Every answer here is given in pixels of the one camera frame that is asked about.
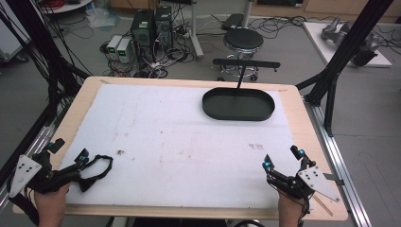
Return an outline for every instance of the black oval tray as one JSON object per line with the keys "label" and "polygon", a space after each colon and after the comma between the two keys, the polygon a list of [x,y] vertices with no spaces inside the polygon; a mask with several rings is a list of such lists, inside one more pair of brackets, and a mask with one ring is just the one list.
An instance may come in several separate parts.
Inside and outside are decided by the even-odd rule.
{"label": "black oval tray", "polygon": [[260,90],[214,88],[203,95],[202,108],[217,120],[263,121],[271,117],[275,104]]}

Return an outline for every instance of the stool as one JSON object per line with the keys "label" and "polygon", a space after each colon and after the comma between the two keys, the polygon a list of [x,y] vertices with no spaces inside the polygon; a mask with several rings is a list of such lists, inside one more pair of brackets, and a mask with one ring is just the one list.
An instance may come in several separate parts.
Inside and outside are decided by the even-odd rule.
{"label": "stool", "polygon": [[[249,57],[244,55],[253,55],[262,48],[263,45],[263,37],[257,33],[256,31],[247,29],[247,28],[236,28],[229,30],[224,35],[224,45],[227,48],[230,48],[237,52],[236,58],[238,60],[249,60]],[[241,66],[234,66],[228,68],[226,65],[220,66],[220,75],[218,80],[224,80],[221,76],[222,73],[227,73],[229,75],[240,77]],[[248,71],[251,73],[247,73],[244,77],[251,77],[251,80],[257,80],[257,67],[247,67]]]}

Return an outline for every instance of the black tripod leg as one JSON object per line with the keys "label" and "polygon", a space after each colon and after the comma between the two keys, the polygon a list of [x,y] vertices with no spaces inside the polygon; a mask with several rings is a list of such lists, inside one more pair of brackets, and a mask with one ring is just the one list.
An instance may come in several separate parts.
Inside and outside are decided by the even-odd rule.
{"label": "black tripod leg", "polygon": [[328,89],[326,108],[325,108],[325,113],[324,113],[323,125],[327,131],[327,134],[330,137],[333,137],[333,131],[331,129],[331,124],[332,124],[332,120],[333,120],[334,100],[336,97],[336,88],[337,88],[337,80],[338,79],[339,79],[339,77],[335,77],[335,79],[331,83],[331,86]]}

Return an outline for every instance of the gray floor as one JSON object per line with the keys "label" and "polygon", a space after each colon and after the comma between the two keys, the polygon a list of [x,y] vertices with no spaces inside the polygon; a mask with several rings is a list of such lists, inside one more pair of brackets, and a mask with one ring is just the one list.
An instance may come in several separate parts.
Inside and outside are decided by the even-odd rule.
{"label": "gray floor", "polygon": [[[62,23],[84,17],[82,10],[61,15]],[[199,19],[200,27],[214,21]],[[94,75],[104,75],[108,66],[99,47],[113,34],[124,34],[130,19],[117,20],[113,28],[87,27],[87,22],[72,25],[67,34],[68,46]],[[202,32],[221,33],[219,23],[210,23]],[[401,31],[395,33],[400,37]],[[168,68],[168,79],[216,80],[219,68],[214,58],[225,58],[230,51],[222,37],[199,36],[204,58],[201,61],[178,63]],[[55,40],[62,50],[60,40]],[[401,189],[399,160],[401,153],[401,56],[389,48],[379,49],[393,64],[390,68],[346,67],[341,73],[336,96],[333,133],[350,171],[357,192],[373,226],[401,226]],[[275,39],[265,39],[256,60],[279,61],[278,72],[261,69],[259,83],[297,84],[324,68],[324,62],[306,32],[295,26],[286,27]],[[34,64],[17,61],[0,68],[0,165],[8,159],[46,105],[46,83]],[[310,88],[301,91],[307,94]],[[104,226],[108,217],[66,217],[63,226]],[[277,221],[262,221],[278,226]],[[354,226],[352,218],[344,222],[307,221],[305,226]],[[15,215],[11,206],[0,215],[0,226],[33,226],[22,215]]]}

